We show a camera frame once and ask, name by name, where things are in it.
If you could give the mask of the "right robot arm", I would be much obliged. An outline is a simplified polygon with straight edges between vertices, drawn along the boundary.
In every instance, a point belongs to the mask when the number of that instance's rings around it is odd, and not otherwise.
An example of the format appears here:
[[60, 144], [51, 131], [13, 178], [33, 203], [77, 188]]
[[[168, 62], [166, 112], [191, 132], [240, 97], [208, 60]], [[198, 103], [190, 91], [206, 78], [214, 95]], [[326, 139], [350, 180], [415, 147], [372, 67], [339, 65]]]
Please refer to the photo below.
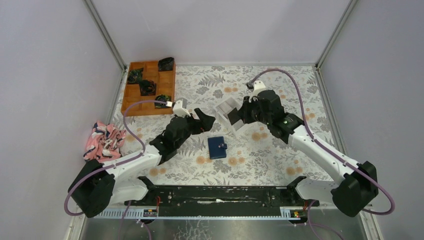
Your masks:
[[275, 138], [303, 152], [332, 178], [332, 181], [301, 180], [286, 193], [291, 205], [318, 200], [333, 203], [346, 216], [355, 217], [378, 195], [376, 167], [368, 161], [359, 163], [343, 155], [307, 130], [300, 117], [284, 110], [273, 90], [245, 96], [237, 114], [245, 124], [264, 124]]

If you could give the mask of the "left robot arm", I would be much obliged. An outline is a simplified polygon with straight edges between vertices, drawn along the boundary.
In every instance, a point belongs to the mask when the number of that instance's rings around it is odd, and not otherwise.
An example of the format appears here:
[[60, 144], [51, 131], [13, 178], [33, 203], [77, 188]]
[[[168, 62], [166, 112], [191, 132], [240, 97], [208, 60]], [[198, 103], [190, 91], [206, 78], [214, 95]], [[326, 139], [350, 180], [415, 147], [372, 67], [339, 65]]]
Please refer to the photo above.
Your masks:
[[209, 132], [215, 117], [196, 108], [185, 116], [175, 115], [164, 131], [141, 150], [109, 163], [97, 160], [87, 162], [68, 189], [64, 209], [70, 216], [68, 201], [73, 199], [88, 218], [97, 216], [108, 206], [127, 201], [139, 201], [148, 206], [155, 200], [155, 192], [141, 180], [140, 172], [159, 166], [177, 153], [192, 135]]

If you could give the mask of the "black credit card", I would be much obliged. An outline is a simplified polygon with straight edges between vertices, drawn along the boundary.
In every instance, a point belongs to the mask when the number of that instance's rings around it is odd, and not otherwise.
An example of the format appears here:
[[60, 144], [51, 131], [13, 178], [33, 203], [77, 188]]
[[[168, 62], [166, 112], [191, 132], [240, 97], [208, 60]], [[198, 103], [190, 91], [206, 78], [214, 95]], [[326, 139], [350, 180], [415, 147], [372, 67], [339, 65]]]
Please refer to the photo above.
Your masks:
[[237, 109], [235, 108], [233, 111], [231, 111], [227, 118], [232, 126], [236, 125], [244, 125], [245, 124], [245, 110], [244, 109]]

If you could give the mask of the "blue leather card holder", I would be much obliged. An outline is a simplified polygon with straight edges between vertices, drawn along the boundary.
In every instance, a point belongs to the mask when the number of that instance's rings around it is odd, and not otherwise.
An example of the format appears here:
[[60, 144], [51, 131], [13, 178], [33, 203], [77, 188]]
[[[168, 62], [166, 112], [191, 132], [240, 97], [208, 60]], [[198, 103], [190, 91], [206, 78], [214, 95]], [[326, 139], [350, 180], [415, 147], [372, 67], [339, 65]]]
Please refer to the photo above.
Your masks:
[[223, 136], [207, 138], [209, 158], [211, 160], [224, 159], [227, 157], [227, 144]]

